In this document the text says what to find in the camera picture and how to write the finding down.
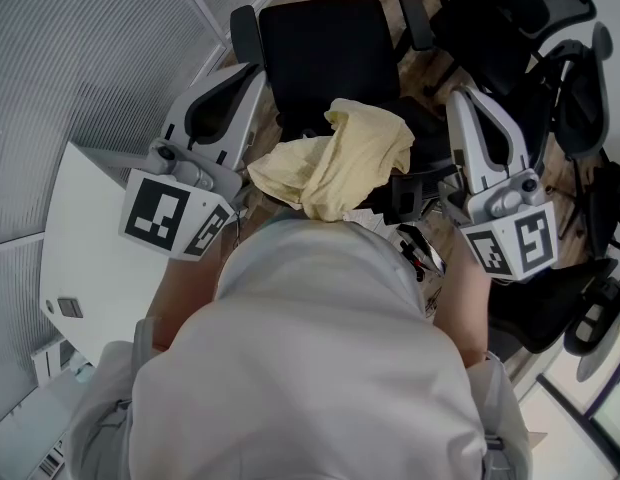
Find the black office chair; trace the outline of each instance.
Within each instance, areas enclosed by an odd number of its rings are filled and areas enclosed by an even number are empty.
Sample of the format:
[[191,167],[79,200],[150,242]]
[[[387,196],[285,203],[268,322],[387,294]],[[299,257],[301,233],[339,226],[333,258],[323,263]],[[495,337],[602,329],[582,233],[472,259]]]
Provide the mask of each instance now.
[[620,242],[614,238],[620,224],[620,165],[607,162],[603,167],[595,167],[592,184],[583,190],[581,201],[569,224],[573,225],[577,216],[583,217],[589,254],[594,259],[605,258],[608,246],[620,251]]
[[616,265],[616,260],[602,259],[547,269],[527,283],[493,282],[488,303],[489,349],[503,361],[521,346],[533,354],[544,352],[592,307],[586,287],[605,281]]
[[566,351],[585,357],[595,351],[620,314],[620,282],[612,277],[595,279],[584,293],[587,310],[566,329]]
[[566,62],[563,56],[554,55],[557,49],[526,73],[522,82],[507,96],[493,95],[521,128],[529,156],[528,165],[539,176],[545,169],[543,157],[552,131],[557,97],[562,85],[561,75]]
[[595,16],[591,0],[442,0],[430,25],[436,46],[454,62],[425,94],[434,95],[461,66],[478,85],[506,96],[548,37]]
[[397,62],[409,47],[432,47],[421,0],[399,0],[407,28],[393,48],[378,0],[311,0],[235,10],[230,28],[239,62],[262,64],[272,86],[281,141],[332,135],[324,112],[335,98],[384,108],[415,136],[410,173],[393,175],[361,205],[387,223],[418,220],[437,182],[455,172],[447,126],[411,97],[401,97]]
[[597,23],[592,34],[592,48],[581,45],[573,49],[575,52],[569,56],[570,66],[553,113],[552,128],[557,144],[572,161],[576,193],[573,196],[552,186],[546,189],[548,193],[556,191],[574,202],[572,213],[559,233],[560,240],[576,223],[586,204],[577,160],[601,151],[609,124],[603,61],[609,59],[613,51],[610,32]]

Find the person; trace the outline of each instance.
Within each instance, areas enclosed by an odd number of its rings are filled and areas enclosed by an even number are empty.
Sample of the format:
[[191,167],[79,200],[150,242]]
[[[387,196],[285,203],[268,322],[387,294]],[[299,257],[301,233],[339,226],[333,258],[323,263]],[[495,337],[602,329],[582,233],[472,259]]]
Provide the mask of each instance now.
[[413,267],[357,224],[272,222],[217,283],[220,242],[171,260],[134,343],[105,347],[72,478],[529,477],[491,281],[458,232],[433,324]]

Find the white desk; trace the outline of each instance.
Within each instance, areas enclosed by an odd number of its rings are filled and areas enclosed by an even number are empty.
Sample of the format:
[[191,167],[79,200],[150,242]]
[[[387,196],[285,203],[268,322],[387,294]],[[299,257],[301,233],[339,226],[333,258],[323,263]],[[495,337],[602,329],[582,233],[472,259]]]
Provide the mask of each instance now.
[[[48,212],[39,307],[95,365],[106,343],[132,341],[168,261],[118,235],[124,196],[119,183],[68,144]],[[63,316],[58,297],[76,298],[83,318]]]

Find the yellow cloth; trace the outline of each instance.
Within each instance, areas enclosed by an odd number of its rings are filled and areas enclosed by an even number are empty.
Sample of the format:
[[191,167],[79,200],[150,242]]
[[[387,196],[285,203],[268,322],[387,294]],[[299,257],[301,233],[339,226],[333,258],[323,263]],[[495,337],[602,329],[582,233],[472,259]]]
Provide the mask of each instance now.
[[399,116],[356,101],[334,100],[325,117],[332,137],[277,144],[248,172],[266,194],[332,222],[385,185],[393,167],[408,172],[414,135]]

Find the white robotic arm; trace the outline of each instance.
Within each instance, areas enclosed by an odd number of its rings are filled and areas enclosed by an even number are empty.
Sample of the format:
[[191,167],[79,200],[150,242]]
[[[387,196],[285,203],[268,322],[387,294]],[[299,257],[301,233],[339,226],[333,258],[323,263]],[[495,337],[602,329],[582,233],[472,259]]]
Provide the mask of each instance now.
[[490,97],[463,87],[446,106],[458,183],[441,183],[443,207],[494,278],[520,281],[558,258],[552,202],[519,126]]
[[241,206],[236,171],[254,136],[265,82],[261,66],[240,64],[175,100],[162,138],[128,178],[121,236],[171,258],[201,258]]

